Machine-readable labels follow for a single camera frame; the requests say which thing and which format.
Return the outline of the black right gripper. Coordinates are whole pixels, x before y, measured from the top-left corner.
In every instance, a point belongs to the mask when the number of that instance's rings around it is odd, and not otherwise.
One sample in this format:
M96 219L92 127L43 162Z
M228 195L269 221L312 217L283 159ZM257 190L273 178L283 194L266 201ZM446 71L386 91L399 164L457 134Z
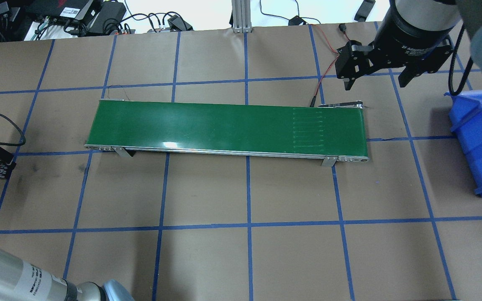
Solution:
M383 68L406 66L398 76L404 88L415 77L438 72L453 54L449 33L460 19L455 0L391 0L371 45L350 40L338 48L336 76L350 91L368 74L371 53Z

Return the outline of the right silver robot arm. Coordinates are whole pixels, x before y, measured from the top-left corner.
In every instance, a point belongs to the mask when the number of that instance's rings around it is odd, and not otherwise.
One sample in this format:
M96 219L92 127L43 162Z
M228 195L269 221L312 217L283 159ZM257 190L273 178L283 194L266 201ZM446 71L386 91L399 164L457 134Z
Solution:
M460 42L449 33L462 22L459 39L470 39L468 74L474 64L482 71L482 0L391 0L373 42L351 40L338 49L336 75L349 91L359 77L402 67L400 87L424 73L440 70L455 59Z

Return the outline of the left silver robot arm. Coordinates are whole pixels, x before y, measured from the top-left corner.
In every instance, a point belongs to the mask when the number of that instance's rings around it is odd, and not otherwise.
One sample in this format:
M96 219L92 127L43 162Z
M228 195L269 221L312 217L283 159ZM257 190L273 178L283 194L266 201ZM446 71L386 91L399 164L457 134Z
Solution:
M18 143L0 142L0 179L9 179L16 163L2 145L19 147L26 142L21 128L0 114L20 134ZM94 282L74 284L0 249L0 301L135 301L129 291L111 279L101 286Z

